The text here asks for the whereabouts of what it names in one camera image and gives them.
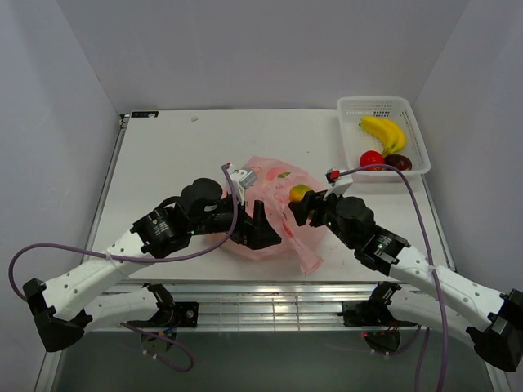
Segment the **yellow fake fruit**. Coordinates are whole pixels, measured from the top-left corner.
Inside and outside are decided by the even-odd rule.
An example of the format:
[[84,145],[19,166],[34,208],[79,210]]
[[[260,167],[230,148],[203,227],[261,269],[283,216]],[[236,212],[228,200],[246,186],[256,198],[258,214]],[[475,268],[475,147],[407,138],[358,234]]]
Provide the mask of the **yellow fake fruit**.
[[299,203],[309,191],[311,188],[308,185],[296,185],[290,189],[288,199],[291,203]]

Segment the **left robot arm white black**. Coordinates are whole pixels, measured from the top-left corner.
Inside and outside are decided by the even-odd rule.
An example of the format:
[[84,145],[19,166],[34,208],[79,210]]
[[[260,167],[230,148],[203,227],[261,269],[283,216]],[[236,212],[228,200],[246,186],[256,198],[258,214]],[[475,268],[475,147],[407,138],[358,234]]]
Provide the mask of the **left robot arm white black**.
[[168,328],[183,322],[184,310],[161,284],[147,283],[136,292],[115,296],[102,293],[151,261],[188,247],[194,236],[224,233],[251,250],[280,244],[263,202],[252,205],[248,213],[231,195],[224,196],[216,181],[197,179],[136,221],[103,257],[92,257],[46,282],[29,280],[23,291],[46,351],[64,350],[100,327],[129,323]]

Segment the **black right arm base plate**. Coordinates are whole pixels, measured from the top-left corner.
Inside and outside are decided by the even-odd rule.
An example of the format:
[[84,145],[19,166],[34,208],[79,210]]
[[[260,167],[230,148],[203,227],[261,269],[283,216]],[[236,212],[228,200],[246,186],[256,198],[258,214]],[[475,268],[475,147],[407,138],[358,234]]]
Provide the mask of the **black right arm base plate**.
[[371,300],[343,301],[342,310],[337,313],[346,327],[414,327],[416,323],[394,318],[385,305]]

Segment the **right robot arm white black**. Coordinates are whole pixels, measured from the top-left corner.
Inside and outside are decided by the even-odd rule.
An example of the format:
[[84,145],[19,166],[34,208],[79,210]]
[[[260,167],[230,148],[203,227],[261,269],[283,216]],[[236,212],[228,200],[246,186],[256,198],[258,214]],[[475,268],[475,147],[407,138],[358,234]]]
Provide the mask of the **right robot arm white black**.
[[475,352],[505,372],[522,360],[522,293],[481,286],[427,256],[401,236],[376,224],[361,198],[293,188],[289,208],[297,225],[326,226],[370,270],[407,283],[442,301],[435,319],[468,336]]

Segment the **pink plastic bag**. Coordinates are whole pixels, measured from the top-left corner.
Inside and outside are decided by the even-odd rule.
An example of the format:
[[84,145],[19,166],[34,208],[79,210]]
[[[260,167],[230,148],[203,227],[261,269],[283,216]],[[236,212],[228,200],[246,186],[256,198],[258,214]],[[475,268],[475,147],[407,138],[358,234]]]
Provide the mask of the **pink plastic bag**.
[[308,172],[284,161],[273,158],[251,157],[244,168],[252,168],[257,174],[257,181],[245,192],[246,212],[253,214],[253,203],[264,202],[266,217],[273,229],[281,237],[281,244],[261,250],[251,250],[233,241],[227,241],[222,247],[228,252],[248,260],[265,260],[277,256],[295,256],[304,275],[316,271],[323,258],[317,253],[327,230],[308,225],[296,224],[288,207],[289,191],[296,185],[308,185],[311,190],[319,191],[322,184]]

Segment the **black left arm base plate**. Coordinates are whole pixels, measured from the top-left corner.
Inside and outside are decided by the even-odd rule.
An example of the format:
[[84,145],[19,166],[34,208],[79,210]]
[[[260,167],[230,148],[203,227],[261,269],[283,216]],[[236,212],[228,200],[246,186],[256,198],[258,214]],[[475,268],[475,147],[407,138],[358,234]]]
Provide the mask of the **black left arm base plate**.
[[170,305],[161,305],[159,310],[148,319],[136,319],[128,321],[128,323],[138,328],[196,327],[198,316],[198,302],[175,302]]

